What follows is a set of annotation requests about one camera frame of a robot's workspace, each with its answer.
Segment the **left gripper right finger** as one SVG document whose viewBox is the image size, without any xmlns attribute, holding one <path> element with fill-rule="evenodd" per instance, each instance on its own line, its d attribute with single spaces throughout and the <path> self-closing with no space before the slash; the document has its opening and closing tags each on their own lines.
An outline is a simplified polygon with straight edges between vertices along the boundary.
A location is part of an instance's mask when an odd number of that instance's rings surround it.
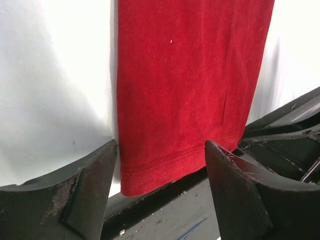
<svg viewBox="0 0 320 240">
<path fill-rule="evenodd" d="M 319 239 L 318 185 L 270 172 L 211 140 L 204 151 L 221 239 Z"/>
</svg>

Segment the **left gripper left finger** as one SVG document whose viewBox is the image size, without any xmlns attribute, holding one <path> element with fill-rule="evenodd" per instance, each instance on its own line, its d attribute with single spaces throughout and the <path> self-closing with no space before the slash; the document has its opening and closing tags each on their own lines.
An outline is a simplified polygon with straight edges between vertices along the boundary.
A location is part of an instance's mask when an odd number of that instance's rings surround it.
<svg viewBox="0 0 320 240">
<path fill-rule="evenodd" d="M 21 185 L 0 189 L 3 240 L 98 240 L 117 160 L 111 140 Z"/>
</svg>

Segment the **red t-shirt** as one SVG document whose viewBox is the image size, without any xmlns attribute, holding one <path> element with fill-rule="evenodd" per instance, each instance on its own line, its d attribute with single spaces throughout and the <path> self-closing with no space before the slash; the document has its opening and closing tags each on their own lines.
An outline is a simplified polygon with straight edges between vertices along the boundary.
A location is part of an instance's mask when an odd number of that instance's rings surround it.
<svg viewBox="0 0 320 240">
<path fill-rule="evenodd" d="M 137 197 L 228 151 L 250 112 L 272 0 L 120 0 L 117 123 L 121 193 Z"/>
</svg>

